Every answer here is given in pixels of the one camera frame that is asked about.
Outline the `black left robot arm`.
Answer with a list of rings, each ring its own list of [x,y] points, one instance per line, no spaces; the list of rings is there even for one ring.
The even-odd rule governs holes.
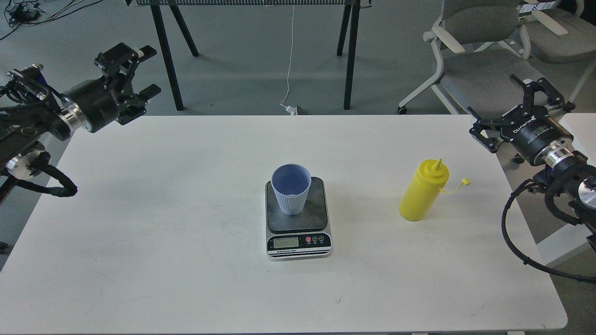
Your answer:
[[[149,45],[138,49],[117,44],[96,57],[100,78],[63,93],[47,84],[40,64],[9,71],[1,95],[16,105],[1,109],[0,165],[7,177],[1,199],[15,187],[57,197],[75,195],[77,186],[51,165],[39,138],[51,134],[64,141],[79,128],[94,133],[113,121],[125,125],[144,115],[147,102],[161,89],[153,84],[134,93],[132,79],[139,64],[156,53]]]

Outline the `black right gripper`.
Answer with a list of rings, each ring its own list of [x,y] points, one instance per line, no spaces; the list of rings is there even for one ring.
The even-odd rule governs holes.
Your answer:
[[[492,154],[498,152],[503,140],[511,142],[532,166],[556,166],[572,157],[573,135],[548,114],[550,110],[564,106],[563,95],[546,78],[526,83],[511,74],[509,79],[523,89],[521,107],[492,119],[480,117],[472,107],[468,107],[468,112],[475,119],[469,134]],[[538,92],[546,95],[545,105],[535,104],[535,93]]]

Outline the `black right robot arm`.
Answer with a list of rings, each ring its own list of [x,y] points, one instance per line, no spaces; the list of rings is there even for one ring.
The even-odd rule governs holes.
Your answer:
[[[511,81],[523,89],[523,102],[497,119],[481,118],[472,108],[475,118],[470,129],[485,149],[496,153],[502,143],[511,144],[519,156],[532,166],[544,170],[530,180],[523,181],[511,193],[501,217],[501,231],[509,249],[523,261],[542,272],[579,282],[594,284],[593,276],[574,275],[542,265],[521,252],[512,242],[506,227],[506,218],[515,198],[528,190],[543,193],[547,210],[556,218],[573,226],[584,225],[590,231],[588,244],[595,246],[595,167],[586,155],[572,146],[573,135],[549,116],[547,108],[535,104],[535,93],[547,96],[550,107],[559,107],[563,96],[546,79],[521,80],[514,74]]]

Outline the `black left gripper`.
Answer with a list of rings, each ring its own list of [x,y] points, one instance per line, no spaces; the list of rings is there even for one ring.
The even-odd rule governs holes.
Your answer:
[[[97,132],[112,121],[125,125],[145,115],[149,100],[162,90],[152,84],[135,94],[131,82],[140,63],[156,54],[149,45],[134,48],[124,43],[99,53],[94,64],[102,79],[86,80],[61,95],[61,121],[68,133],[80,127]]]

